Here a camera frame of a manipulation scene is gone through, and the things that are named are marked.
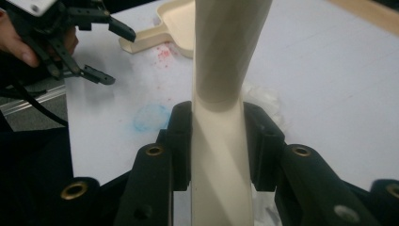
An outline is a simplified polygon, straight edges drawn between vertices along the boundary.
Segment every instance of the cream plastic rod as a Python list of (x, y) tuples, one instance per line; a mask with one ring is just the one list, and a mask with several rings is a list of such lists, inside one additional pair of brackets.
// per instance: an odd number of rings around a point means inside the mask
[(253, 225), (240, 90), (271, 0), (196, 0), (192, 225)]

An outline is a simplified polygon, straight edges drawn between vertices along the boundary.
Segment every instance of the human hand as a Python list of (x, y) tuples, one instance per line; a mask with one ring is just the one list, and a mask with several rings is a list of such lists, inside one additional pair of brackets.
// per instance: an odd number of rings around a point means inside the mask
[[(76, 29), (75, 27), (71, 27), (64, 34), (64, 46), (70, 55), (73, 54), (78, 42)], [(46, 50), (50, 57), (54, 60), (59, 60), (53, 48), (47, 46)], [(21, 37), (15, 31), (11, 20), (3, 11), (0, 11), (0, 51), (14, 55), (33, 68), (38, 67), (40, 64), (40, 60), (35, 52), (22, 41)]]

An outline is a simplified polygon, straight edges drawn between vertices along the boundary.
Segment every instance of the finger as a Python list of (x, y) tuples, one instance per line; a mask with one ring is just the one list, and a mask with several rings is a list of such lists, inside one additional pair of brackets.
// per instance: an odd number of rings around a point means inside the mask
[(40, 62), (35, 52), (25, 43), (18, 39), (8, 41), (8, 50), (14, 56), (32, 68), (39, 66)]
[(34, 51), (22, 41), (21, 37), (15, 31), (14, 26), (9, 20), (7, 14), (4, 14), (1, 19), (1, 32), (4, 35), (1, 36), (2, 39), (0, 40), (0, 49), (6, 53), (13, 54), (15, 57), (19, 58), (21, 61), (25, 62), (31, 67), (38, 67), (38, 57)]
[(65, 32), (64, 35), (65, 48), (70, 49), (74, 45), (75, 39), (76, 39), (76, 28), (73, 26)]
[(78, 43), (79, 43), (79, 39), (75, 38), (74, 42), (73, 42), (73, 45), (68, 49), (68, 52), (70, 53), (70, 55), (73, 55), (74, 50), (75, 50), (75, 48), (76, 48)]

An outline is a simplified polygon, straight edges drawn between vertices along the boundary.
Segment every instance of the black mechanical base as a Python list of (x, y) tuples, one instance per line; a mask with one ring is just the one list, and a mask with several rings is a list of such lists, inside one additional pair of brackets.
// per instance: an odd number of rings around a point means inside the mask
[[(286, 145), (260, 107), (245, 104), (245, 117), (252, 183), (276, 192), (284, 226), (399, 225), (399, 181), (378, 180), (364, 191), (312, 148)], [(138, 151), (130, 172), (104, 186), (73, 179), (55, 193), (46, 225), (172, 225), (173, 191), (190, 182), (191, 134), (191, 103), (176, 105), (168, 129)]]

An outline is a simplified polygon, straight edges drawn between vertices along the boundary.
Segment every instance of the circular hole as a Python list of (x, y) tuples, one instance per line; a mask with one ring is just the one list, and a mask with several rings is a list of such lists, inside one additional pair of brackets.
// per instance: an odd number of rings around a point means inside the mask
[(157, 156), (157, 155), (161, 154), (163, 151), (164, 150), (160, 147), (152, 147), (146, 151), (146, 154), (150, 155), (150, 156)]
[(345, 206), (345, 205), (336, 205), (334, 206), (335, 214), (340, 217), (343, 221), (348, 223), (359, 223), (360, 217), (355, 210)]
[(86, 182), (74, 182), (65, 187), (61, 192), (63, 200), (73, 200), (81, 197), (88, 191), (88, 184)]
[(74, 194), (78, 194), (79, 192), (82, 192), (82, 190), (83, 190), (83, 188), (81, 186), (73, 186), (67, 190), (67, 193), (69, 195), (74, 195)]
[(135, 210), (134, 215), (136, 219), (148, 219), (152, 215), (152, 208), (149, 205), (143, 205)]
[(30, 6), (30, 8), (31, 8), (34, 12), (39, 12), (39, 7), (36, 6), (36, 5)]
[(396, 199), (399, 199), (399, 185), (398, 184), (390, 184), (387, 186), (388, 192), (395, 197)]
[(296, 153), (297, 155), (300, 155), (303, 157), (311, 155), (311, 151), (309, 151), (308, 149), (305, 149), (305, 148), (295, 147), (295, 148), (293, 148), (293, 152)]
[(80, 72), (80, 69), (79, 69), (78, 67), (73, 67), (73, 68), (72, 68), (72, 72), (73, 72), (73, 73), (79, 73), (79, 72)]

